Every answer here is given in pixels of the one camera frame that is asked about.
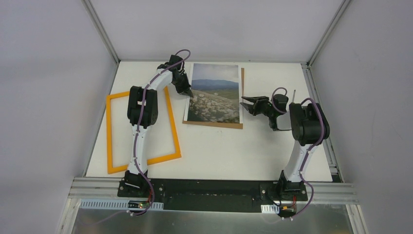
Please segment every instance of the photograph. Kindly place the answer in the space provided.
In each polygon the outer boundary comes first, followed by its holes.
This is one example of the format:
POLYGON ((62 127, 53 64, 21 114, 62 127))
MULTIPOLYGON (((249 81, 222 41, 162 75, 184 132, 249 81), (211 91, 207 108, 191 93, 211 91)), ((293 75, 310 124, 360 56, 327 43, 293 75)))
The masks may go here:
POLYGON ((194 63, 185 121, 242 123, 241 89, 238 65, 194 63))

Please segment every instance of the rocky ground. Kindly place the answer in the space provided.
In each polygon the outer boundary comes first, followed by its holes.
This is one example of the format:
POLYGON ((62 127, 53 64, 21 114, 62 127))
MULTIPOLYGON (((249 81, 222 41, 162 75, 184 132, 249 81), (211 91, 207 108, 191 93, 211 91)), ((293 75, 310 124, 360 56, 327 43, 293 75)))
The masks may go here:
POLYGON ((205 121, 221 123, 239 123, 239 100, 192 90, 194 97, 190 99, 188 121, 205 121))

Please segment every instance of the white table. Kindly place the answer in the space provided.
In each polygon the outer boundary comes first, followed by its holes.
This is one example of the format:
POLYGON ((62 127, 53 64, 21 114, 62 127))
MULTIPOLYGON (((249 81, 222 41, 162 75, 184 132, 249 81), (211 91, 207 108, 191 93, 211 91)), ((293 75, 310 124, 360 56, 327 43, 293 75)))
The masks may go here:
MULTIPOLYGON (((154 75, 162 62, 121 62, 111 94, 141 86, 154 75)), ((189 72, 190 62, 185 63, 189 72)), ((295 102, 309 96, 300 64, 292 63, 218 63, 245 68, 244 95, 271 96, 285 87, 295 102)), ((291 131, 273 132, 265 116, 243 111, 244 129, 227 129, 183 124, 186 97, 169 86, 182 158, 149 166, 149 178, 277 180, 287 165, 294 145, 291 131)), ((132 142, 131 125, 126 116, 128 97, 112 100, 113 166, 127 164, 132 142)), ((174 153, 172 133, 163 91, 158 91, 158 120, 149 133, 148 158, 174 153)), ((124 172, 107 173, 106 114, 100 126, 86 176, 123 177, 124 172)), ((323 147, 318 147, 309 162, 305 179, 332 181, 323 147)))

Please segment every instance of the orange picture frame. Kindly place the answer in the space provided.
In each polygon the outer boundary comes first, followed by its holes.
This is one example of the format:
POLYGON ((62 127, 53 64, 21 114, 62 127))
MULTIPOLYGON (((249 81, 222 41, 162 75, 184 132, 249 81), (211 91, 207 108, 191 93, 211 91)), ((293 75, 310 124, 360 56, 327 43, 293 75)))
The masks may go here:
MULTIPOLYGON (((148 165, 181 158, 181 148, 179 147, 178 134, 176 132, 175 120, 173 118, 172 105, 171 105, 170 98, 169 98, 168 87, 165 87, 164 93, 165 93, 165 99, 167 101, 167 109, 168 109, 170 127, 172 130, 173 145, 175 146, 175 153, 148 159, 147 160, 148 165)), ((106 142, 107 142, 107 155, 108 155, 108 174, 122 172, 128 169, 127 164, 118 166, 118 167, 113 166, 112 114, 111 114, 111 100, 115 98, 127 97, 127 96, 129 96, 129 91, 106 96, 106 142)))

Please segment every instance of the field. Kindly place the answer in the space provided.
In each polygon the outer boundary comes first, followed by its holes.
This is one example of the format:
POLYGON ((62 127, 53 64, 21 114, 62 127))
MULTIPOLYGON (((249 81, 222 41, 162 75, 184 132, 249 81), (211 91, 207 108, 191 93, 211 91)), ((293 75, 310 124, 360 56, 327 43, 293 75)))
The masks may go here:
POLYGON ((238 89, 192 90, 188 121, 239 123, 238 89))

